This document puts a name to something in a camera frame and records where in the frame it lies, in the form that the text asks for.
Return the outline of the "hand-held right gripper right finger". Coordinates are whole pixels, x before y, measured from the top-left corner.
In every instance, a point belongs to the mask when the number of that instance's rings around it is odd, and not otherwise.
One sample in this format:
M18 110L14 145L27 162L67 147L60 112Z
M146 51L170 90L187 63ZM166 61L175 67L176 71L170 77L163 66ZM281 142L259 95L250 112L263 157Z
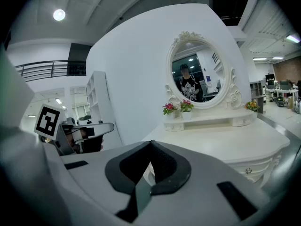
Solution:
M176 145L162 146L185 157L191 165L189 180L177 192L152 196L137 218L139 226L231 226L241 219L217 186L230 182L259 210L270 202L261 188L212 156Z

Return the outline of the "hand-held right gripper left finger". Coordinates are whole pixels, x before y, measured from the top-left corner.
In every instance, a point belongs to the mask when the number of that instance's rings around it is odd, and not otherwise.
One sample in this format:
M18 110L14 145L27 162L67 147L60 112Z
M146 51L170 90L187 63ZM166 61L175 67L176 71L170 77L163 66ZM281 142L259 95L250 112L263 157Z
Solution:
M139 143L95 153L59 156L57 150L44 145L51 176L68 209L72 226L131 226L116 214L127 208L138 213L151 201L151 186L145 172L131 194L116 191L105 175L110 159L119 156Z

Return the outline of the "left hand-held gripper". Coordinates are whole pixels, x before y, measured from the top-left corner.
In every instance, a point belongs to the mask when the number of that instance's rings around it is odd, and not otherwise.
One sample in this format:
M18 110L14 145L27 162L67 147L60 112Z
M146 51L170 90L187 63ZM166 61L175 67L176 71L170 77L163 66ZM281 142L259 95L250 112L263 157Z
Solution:
M67 118L62 109L47 104L42 105L34 126L39 140L54 145L60 156L99 152L103 149L103 135L112 131L113 123L93 124L91 116L76 121Z

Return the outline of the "white shelf unit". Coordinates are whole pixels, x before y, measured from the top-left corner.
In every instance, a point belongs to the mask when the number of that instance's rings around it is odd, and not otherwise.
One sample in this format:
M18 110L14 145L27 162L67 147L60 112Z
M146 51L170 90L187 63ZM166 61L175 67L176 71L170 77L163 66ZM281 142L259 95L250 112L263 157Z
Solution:
M104 72L94 71L92 73L87 82L86 95L92 123L103 123L103 109L107 97Z

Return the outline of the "pink flower potted plant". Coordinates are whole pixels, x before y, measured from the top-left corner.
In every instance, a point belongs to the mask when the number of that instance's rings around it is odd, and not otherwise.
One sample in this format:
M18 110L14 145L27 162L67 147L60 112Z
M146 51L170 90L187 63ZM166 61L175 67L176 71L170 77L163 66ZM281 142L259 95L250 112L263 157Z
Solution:
M183 100L180 104L182 117L184 120L189 121L192 119L192 108L194 105L189 100Z
M172 103L165 104L163 109L163 115L165 116L166 120L173 120L176 115L176 107Z

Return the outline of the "dark metal balcony railing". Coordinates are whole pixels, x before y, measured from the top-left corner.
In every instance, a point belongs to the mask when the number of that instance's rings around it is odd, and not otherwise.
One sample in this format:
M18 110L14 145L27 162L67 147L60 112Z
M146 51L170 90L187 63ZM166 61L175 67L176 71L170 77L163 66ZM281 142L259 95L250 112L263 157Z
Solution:
M15 66L26 81L37 81L56 77L86 76L86 62L74 60L48 60Z

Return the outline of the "orange flower potted plant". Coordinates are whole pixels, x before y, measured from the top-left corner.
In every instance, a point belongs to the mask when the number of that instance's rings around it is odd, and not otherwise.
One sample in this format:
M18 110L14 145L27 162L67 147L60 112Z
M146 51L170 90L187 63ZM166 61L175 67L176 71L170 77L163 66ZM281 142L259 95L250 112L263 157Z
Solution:
M259 108L260 107L258 106L256 101L250 101L245 104L245 109L251 110L255 113L257 113L259 111Z

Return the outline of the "grey cubby shelf unit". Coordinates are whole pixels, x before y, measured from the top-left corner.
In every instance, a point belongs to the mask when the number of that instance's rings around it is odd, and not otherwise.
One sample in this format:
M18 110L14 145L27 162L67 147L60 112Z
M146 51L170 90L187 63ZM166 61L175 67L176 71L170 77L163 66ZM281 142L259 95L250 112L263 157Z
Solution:
M259 107L258 113L263 114L266 94L263 90L261 81L250 82L251 99L257 103Z

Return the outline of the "white office desk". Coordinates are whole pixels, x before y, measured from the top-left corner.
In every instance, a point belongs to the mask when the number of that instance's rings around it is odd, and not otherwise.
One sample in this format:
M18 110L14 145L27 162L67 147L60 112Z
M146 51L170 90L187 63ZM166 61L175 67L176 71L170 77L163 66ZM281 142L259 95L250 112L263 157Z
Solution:
M298 100L298 90L297 89L291 89L291 90L282 90L282 89L266 89L267 92L276 93L277 97L279 97L279 93L287 94L290 93L293 95L293 102Z

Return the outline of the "round ceiling lamp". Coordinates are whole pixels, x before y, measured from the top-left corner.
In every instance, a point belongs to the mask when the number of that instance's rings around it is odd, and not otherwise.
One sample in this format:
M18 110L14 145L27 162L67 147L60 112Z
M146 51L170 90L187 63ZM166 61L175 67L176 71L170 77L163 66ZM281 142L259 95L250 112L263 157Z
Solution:
M65 19L66 13L63 9L57 9L53 12L53 18L56 21L62 21Z

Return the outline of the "oval mirror with ornate frame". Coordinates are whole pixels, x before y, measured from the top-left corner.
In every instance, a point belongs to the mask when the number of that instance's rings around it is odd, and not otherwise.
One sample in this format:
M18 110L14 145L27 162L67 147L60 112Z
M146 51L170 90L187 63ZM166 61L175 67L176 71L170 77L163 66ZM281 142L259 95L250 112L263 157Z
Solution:
M166 59L168 102L179 107L190 101L195 109L239 109L242 96L234 69L217 44L195 32L182 31Z

